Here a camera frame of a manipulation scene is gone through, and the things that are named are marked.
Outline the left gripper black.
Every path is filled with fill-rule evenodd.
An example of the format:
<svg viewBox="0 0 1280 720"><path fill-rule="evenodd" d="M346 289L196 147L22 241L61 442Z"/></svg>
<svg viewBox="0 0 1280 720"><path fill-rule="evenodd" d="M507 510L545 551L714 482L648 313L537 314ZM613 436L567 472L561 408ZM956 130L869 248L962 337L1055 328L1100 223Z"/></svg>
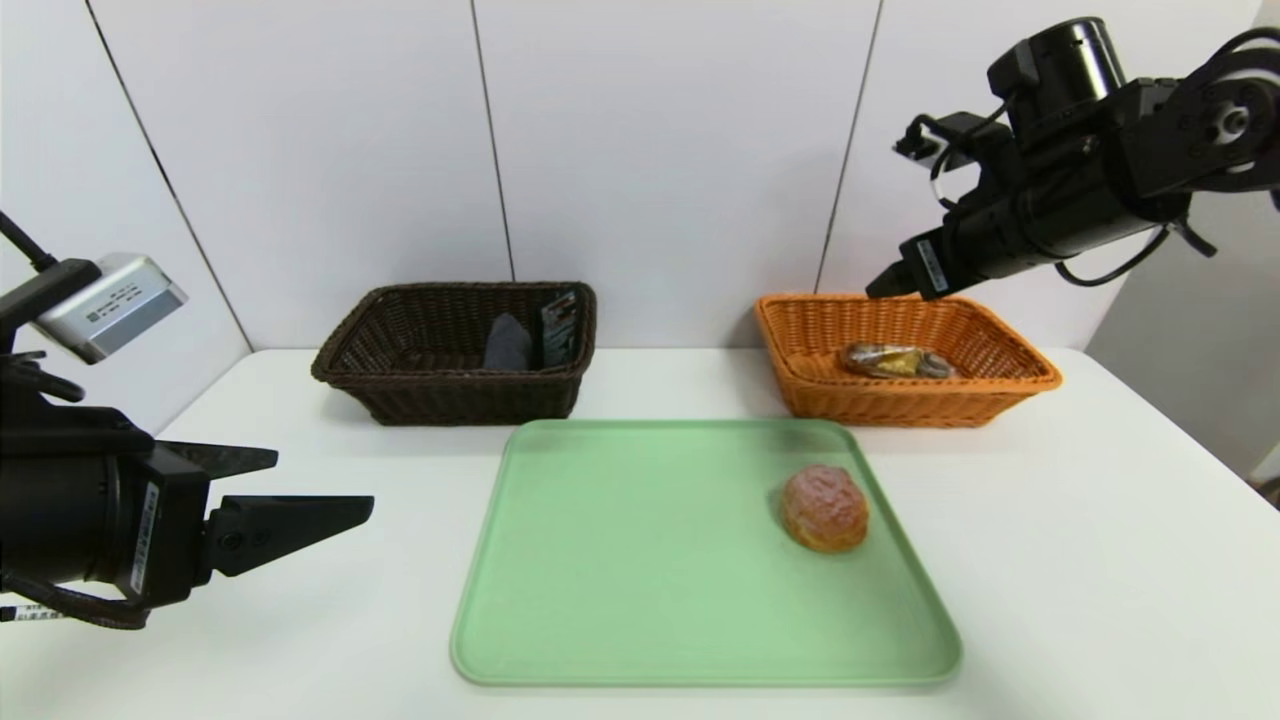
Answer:
<svg viewBox="0 0 1280 720"><path fill-rule="evenodd" d="M147 454L5 457L3 570L51 585L104 583L156 609L215 573L239 577L372 515L372 496L228 495L205 523L211 479L278 460L271 448L179 441Z"/></svg>

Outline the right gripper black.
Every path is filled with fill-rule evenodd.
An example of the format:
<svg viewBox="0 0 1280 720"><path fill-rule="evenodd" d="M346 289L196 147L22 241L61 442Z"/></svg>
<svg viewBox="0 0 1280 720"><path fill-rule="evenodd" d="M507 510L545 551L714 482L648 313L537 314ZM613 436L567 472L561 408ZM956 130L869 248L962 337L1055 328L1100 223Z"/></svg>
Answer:
<svg viewBox="0 0 1280 720"><path fill-rule="evenodd" d="M870 299L940 299L1036 265L1039 218L1020 200L957 208L938 228L900 246L901 259L867 287Z"/></svg>

